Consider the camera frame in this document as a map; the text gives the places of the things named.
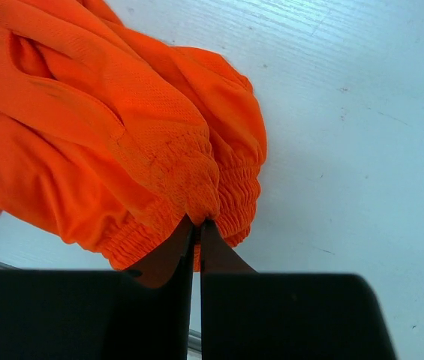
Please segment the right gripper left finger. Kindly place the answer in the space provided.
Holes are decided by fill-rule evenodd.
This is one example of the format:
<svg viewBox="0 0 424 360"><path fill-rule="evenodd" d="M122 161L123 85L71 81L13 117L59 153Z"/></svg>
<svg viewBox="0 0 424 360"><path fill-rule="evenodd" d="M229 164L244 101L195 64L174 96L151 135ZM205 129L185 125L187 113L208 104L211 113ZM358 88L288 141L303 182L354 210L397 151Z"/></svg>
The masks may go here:
<svg viewBox="0 0 424 360"><path fill-rule="evenodd" d="M124 271L0 269L0 359L185 359L193 226Z"/></svg>

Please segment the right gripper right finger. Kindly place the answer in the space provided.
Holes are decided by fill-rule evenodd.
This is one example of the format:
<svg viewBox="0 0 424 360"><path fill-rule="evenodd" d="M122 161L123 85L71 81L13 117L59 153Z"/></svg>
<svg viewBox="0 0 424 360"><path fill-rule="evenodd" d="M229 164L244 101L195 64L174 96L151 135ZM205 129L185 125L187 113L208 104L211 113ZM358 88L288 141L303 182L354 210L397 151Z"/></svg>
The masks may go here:
<svg viewBox="0 0 424 360"><path fill-rule="evenodd" d="M200 228L204 359L395 359L372 288L357 274L259 273Z"/></svg>

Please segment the orange shorts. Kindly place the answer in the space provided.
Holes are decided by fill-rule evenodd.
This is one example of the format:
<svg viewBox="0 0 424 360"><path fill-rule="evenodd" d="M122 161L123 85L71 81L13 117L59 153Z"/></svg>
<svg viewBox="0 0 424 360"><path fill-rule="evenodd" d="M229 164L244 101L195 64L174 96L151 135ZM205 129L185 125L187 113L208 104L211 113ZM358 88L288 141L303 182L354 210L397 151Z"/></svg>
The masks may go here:
<svg viewBox="0 0 424 360"><path fill-rule="evenodd" d="M0 214L126 269L183 218L250 233L266 131L221 55L103 1L0 1Z"/></svg>

